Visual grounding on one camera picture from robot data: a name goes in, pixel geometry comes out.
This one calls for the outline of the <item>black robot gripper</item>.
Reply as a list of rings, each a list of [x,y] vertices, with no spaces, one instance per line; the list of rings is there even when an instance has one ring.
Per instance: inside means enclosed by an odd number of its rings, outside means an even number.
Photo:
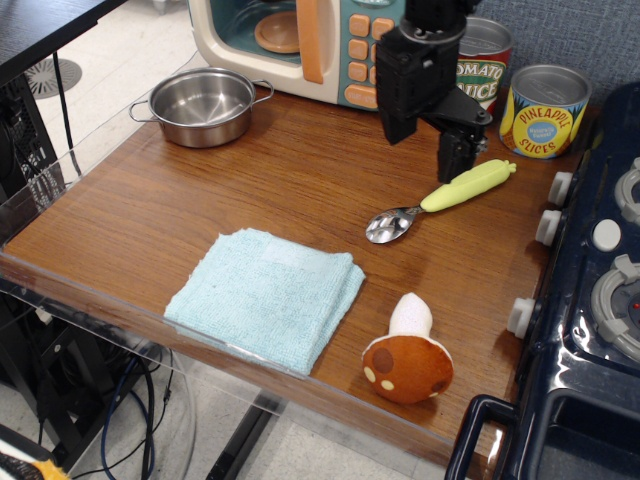
[[[377,103],[385,136],[397,144],[413,135],[417,121],[442,134],[438,181],[450,183],[487,150],[491,115],[456,83],[464,23],[428,31],[402,23],[376,43]]]

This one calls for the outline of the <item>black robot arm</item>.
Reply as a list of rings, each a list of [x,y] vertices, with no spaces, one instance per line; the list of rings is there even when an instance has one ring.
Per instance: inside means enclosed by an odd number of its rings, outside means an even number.
[[[492,116],[457,85],[460,41],[476,1],[407,1],[404,16],[376,41],[376,95],[387,141],[423,120],[439,131],[438,181],[470,170],[486,147]]]

